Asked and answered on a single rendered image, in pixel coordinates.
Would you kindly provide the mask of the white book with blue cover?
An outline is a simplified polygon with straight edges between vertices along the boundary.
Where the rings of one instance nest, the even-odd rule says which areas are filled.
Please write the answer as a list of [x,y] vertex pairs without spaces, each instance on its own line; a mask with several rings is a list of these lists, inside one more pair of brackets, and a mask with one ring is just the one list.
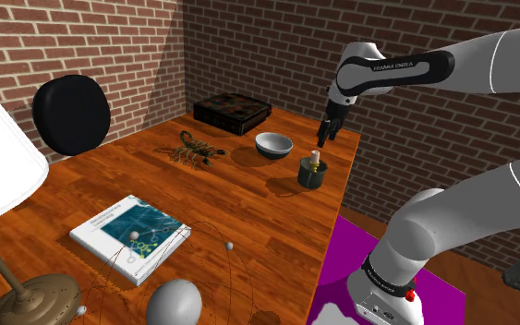
[[191,228],[129,195],[70,231],[74,241],[140,286],[191,235]]

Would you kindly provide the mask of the dark patterned flat box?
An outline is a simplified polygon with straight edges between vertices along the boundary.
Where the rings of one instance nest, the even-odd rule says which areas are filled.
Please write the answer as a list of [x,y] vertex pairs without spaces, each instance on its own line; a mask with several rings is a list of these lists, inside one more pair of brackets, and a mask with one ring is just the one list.
[[223,93],[193,104],[195,120],[243,136],[272,114],[272,105],[238,93]]

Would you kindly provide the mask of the dark scorpion figure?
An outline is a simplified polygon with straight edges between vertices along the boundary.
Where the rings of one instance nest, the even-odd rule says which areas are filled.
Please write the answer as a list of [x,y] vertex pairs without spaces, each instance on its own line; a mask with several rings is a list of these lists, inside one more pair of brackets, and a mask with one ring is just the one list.
[[181,145],[177,148],[155,148],[153,152],[167,153],[173,163],[190,163],[195,169],[197,163],[212,166],[213,156],[227,156],[227,150],[218,149],[209,142],[193,138],[190,132],[182,130],[179,134]]

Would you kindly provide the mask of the wooden table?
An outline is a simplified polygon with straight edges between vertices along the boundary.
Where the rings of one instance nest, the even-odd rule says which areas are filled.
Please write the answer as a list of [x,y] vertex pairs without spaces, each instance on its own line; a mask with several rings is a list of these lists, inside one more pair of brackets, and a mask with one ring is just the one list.
[[[304,325],[360,140],[342,130],[326,143],[328,172],[309,190],[296,177],[318,126],[275,110],[260,131],[285,134],[294,147],[272,161],[257,153],[253,133],[234,137],[183,115],[55,163],[31,198],[0,217],[0,256],[21,281],[72,276],[88,310],[71,325],[142,325],[151,294],[175,278],[200,289],[199,325],[248,325],[255,313]],[[182,130],[229,154],[192,169],[153,152],[180,146]],[[188,241],[140,286],[69,236],[130,194],[192,226]]]

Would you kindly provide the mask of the black rounded chair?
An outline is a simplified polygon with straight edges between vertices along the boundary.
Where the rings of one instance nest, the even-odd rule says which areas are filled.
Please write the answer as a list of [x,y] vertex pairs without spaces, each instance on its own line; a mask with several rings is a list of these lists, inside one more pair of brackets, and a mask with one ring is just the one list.
[[65,156],[100,146],[111,123],[102,88],[83,75],[66,75],[41,85],[33,96],[31,111],[42,140]]

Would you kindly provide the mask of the dark candle holder with candle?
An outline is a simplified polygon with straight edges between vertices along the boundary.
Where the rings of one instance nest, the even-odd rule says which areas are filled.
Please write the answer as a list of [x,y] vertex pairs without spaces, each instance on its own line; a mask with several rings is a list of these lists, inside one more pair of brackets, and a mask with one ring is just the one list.
[[309,157],[300,160],[297,182],[308,189],[319,188],[325,178],[328,164],[320,157],[318,150],[313,150]]

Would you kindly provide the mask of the white bowl with dark outside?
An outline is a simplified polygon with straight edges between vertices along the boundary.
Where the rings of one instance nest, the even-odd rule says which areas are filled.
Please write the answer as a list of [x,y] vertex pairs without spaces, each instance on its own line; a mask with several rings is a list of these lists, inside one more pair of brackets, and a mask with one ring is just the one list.
[[279,133],[263,132],[255,137],[256,149],[263,157],[277,160],[293,149],[293,141]]

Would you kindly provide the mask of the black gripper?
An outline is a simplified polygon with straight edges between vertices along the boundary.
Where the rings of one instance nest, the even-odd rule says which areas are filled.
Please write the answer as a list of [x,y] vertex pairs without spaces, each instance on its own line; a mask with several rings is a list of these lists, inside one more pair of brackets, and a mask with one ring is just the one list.
[[327,101],[326,106],[326,118],[320,123],[320,127],[317,133],[318,143],[317,146],[322,148],[329,137],[329,140],[335,140],[335,137],[342,127],[344,120],[347,118],[351,104],[336,103],[332,100]]

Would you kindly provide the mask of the magenta robot stand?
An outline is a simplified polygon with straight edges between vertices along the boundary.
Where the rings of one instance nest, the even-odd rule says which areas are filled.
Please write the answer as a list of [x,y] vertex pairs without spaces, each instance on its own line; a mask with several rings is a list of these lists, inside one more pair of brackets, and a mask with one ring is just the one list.
[[[378,239],[339,216],[334,224],[306,325],[404,325],[375,295],[355,303],[348,276],[364,262]],[[414,294],[422,301],[424,325],[465,325],[466,295],[423,269]]]

